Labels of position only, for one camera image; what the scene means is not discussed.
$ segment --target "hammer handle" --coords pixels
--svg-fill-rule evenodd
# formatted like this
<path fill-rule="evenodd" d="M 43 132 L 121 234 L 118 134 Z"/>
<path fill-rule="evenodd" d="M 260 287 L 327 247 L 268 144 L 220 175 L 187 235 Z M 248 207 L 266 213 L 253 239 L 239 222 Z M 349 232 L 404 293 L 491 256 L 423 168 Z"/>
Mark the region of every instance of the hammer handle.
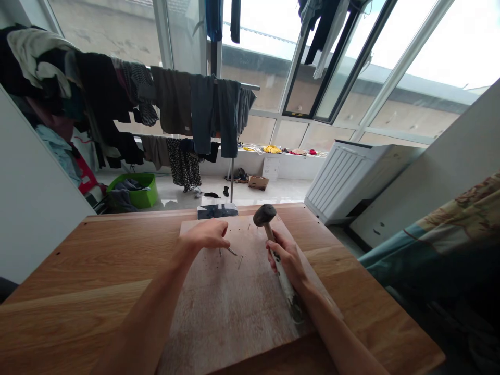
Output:
<path fill-rule="evenodd" d="M 267 239 L 276 242 L 274 234 L 271 230 L 271 225 L 269 223 L 265 223 L 264 229 L 266 229 Z M 276 268 L 278 270 L 278 279 L 280 280 L 281 289 L 283 289 L 283 292 L 285 293 L 286 302 L 288 303 L 288 308 L 290 310 L 290 315 L 292 316 L 293 322 L 295 324 L 301 324 L 304 322 L 304 318 L 302 316 L 302 309 L 298 305 L 297 293 L 295 292 L 295 289 L 293 289 L 290 280 L 286 276 L 283 265 L 281 264 L 280 256 L 274 251 L 271 251 L 271 256 L 276 263 Z"/>

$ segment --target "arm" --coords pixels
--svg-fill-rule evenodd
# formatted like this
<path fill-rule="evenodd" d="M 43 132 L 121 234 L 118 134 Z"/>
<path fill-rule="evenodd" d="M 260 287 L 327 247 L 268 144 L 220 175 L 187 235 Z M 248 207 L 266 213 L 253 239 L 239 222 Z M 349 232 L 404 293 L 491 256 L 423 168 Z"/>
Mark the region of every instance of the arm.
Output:
<path fill-rule="evenodd" d="M 335 314 L 330 303 L 309 281 L 302 267 L 294 242 L 273 231 L 278 243 L 268 241 L 266 248 L 280 255 L 281 264 L 290 282 L 301 296 L 311 319 L 323 339 L 340 375 L 388 375 L 384 367 L 363 346 L 347 325 Z M 270 252 L 268 259 L 276 272 Z"/>
<path fill-rule="evenodd" d="M 167 341 L 182 284 L 203 247 L 229 247 L 226 221 L 210 219 L 177 239 L 163 265 L 104 349 L 93 375 L 154 374 Z"/>

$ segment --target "sky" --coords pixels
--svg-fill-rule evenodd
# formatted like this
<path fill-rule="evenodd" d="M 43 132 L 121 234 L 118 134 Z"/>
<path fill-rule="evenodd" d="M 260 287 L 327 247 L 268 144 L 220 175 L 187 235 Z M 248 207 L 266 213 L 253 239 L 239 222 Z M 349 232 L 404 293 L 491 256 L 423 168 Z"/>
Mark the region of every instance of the sky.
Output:
<path fill-rule="evenodd" d="M 300 17 L 296 0 L 242 0 L 241 26 L 296 42 Z M 399 0 L 373 50 L 372 64 L 393 69 L 418 31 L 435 0 Z M 357 58 L 384 0 L 365 9 L 348 57 Z M 231 21 L 231 2 L 224 1 L 223 19 Z M 224 30 L 224 44 L 232 44 Z M 307 44 L 313 37 L 310 35 Z M 240 47 L 292 59 L 293 43 L 247 36 Z M 407 73 L 460 88 L 489 86 L 500 77 L 500 0 L 455 0 Z"/>

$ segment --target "mallet head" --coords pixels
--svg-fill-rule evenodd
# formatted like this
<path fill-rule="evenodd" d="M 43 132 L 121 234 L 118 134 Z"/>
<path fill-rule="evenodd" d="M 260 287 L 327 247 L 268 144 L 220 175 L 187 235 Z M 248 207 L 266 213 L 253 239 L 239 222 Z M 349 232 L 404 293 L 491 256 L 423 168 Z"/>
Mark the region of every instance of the mallet head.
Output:
<path fill-rule="evenodd" d="M 254 214 L 254 224 L 262 227 L 264 224 L 269 223 L 276 216 L 276 209 L 273 205 L 266 203 L 262 205 Z"/>

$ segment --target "wooden table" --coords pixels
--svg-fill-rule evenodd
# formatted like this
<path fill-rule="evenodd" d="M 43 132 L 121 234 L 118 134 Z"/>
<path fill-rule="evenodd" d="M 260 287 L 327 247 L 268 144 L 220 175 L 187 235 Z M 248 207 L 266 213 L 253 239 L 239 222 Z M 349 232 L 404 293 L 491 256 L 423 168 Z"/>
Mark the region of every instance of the wooden table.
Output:
<path fill-rule="evenodd" d="M 260 206 L 239 207 L 253 215 Z M 345 322 L 392 375 L 421 374 L 439 347 L 302 203 L 277 204 Z M 88 373 L 195 210 L 89 216 L 0 306 L 2 373 Z M 224 373 L 335 373 L 317 333 Z"/>

